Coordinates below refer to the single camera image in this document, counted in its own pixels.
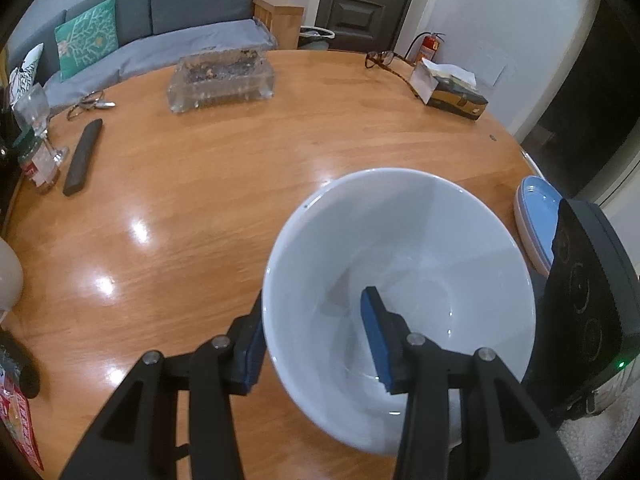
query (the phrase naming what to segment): clear plastic container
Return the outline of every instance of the clear plastic container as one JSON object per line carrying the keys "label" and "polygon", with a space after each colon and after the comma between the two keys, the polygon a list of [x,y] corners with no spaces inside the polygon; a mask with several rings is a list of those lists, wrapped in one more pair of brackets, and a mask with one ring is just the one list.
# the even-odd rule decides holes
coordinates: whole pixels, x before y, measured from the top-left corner
{"label": "clear plastic container", "polygon": [[34,183],[36,190],[41,194],[51,190],[60,170],[44,139],[36,136],[33,128],[28,128],[15,139],[12,148],[17,152],[23,173]]}
{"label": "clear plastic container", "polygon": [[169,108],[181,113],[228,102],[269,99],[275,76],[255,49],[203,52],[180,60],[167,89]]}

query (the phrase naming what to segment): wooden table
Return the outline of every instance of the wooden table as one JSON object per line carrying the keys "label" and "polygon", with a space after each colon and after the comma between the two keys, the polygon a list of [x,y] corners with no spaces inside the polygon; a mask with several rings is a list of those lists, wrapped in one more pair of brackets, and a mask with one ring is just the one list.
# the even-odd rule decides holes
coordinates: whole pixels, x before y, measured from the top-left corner
{"label": "wooden table", "polygon": [[[87,186],[67,198],[24,185],[7,240],[24,292],[5,323],[34,354],[42,392],[36,439],[55,479],[92,418],[147,350],[193,351],[246,313],[288,216],[322,184],[381,166],[457,182],[514,236],[512,201],[530,173],[489,113],[477,123],[424,106],[396,76],[343,52],[278,51],[273,99],[169,112],[172,69],[107,90],[114,110],[53,119],[54,144],[76,145],[104,119]],[[266,360],[233,400],[249,479],[385,480],[394,460],[336,442],[300,412]],[[180,401],[178,443],[186,439]],[[180,462],[188,478],[186,460]]]}

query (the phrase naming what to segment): doorway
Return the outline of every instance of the doorway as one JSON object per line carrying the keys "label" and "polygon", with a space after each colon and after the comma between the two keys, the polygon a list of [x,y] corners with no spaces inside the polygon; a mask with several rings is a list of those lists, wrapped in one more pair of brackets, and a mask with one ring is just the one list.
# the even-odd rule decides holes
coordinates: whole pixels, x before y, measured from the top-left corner
{"label": "doorway", "polygon": [[563,196],[596,200],[626,166],[619,159],[638,152],[638,77],[640,54],[611,6],[601,0],[574,66],[522,142]]}
{"label": "doorway", "polygon": [[352,52],[393,48],[411,0],[320,0],[316,25],[335,32],[332,48]]}

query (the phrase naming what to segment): wine glass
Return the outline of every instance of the wine glass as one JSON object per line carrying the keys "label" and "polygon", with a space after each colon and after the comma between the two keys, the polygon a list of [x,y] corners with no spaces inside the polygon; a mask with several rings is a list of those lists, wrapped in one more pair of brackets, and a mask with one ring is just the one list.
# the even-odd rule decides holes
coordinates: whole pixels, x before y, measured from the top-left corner
{"label": "wine glass", "polygon": [[53,160],[60,166],[69,154],[69,148],[63,146],[60,149],[56,149],[51,145],[47,135],[50,112],[51,108],[49,107],[47,95],[44,93],[40,83],[33,85],[14,105],[15,120],[20,129],[24,130],[32,126],[35,134],[42,138],[47,149],[53,155]]}

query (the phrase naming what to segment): white patterned pillow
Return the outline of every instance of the white patterned pillow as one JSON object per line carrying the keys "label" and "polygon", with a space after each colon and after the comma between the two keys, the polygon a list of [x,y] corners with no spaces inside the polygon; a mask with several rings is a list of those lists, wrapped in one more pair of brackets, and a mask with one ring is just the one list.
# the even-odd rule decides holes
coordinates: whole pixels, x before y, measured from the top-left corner
{"label": "white patterned pillow", "polygon": [[14,68],[11,72],[9,76],[9,98],[12,107],[33,86],[43,48],[44,43],[34,46],[24,58],[22,65]]}

